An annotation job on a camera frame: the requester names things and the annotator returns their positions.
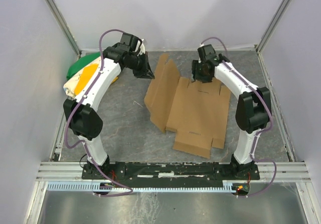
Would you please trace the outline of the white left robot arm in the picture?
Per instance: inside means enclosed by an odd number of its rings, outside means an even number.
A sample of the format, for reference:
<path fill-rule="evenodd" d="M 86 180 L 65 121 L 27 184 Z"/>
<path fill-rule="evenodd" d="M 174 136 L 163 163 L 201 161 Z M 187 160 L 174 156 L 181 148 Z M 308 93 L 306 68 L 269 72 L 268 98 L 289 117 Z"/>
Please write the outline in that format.
<path fill-rule="evenodd" d="M 133 70 L 137 78 L 154 78 L 141 39 L 133 45 L 122 40 L 100 51 L 70 79 L 74 87 L 66 88 L 69 97 L 63 103 L 66 118 L 64 145 L 68 149 L 83 145 L 87 163 L 101 170 L 109 165 L 109 156 L 102 145 L 103 121 L 97 110 L 102 97 L 124 68 Z"/>

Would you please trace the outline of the brown cardboard box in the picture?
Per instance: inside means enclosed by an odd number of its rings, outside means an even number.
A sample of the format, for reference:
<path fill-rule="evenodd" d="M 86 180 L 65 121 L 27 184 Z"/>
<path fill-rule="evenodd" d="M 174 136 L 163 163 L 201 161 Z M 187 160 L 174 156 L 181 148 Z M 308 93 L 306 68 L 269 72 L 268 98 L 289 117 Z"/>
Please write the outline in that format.
<path fill-rule="evenodd" d="M 166 53 L 154 76 L 144 103 L 155 126 L 176 134 L 173 149 L 205 158 L 212 148 L 223 149 L 231 91 L 217 79 L 201 83 L 182 77 Z"/>

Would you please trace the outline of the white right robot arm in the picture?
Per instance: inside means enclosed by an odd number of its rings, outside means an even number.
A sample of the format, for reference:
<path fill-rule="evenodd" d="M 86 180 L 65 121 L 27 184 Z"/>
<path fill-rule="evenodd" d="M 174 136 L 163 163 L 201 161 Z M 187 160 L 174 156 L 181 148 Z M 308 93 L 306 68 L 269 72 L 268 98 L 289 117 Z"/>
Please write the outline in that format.
<path fill-rule="evenodd" d="M 267 87 L 258 87 L 242 76 L 222 54 L 200 55 L 192 61 L 192 80 L 202 83 L 221 81 L 238 99 L 235 120 L 240 129 L 238 145 L 231 164 L 238 171 L 249 169 L 261 133 L 272 123 L 271 94 Z"/>

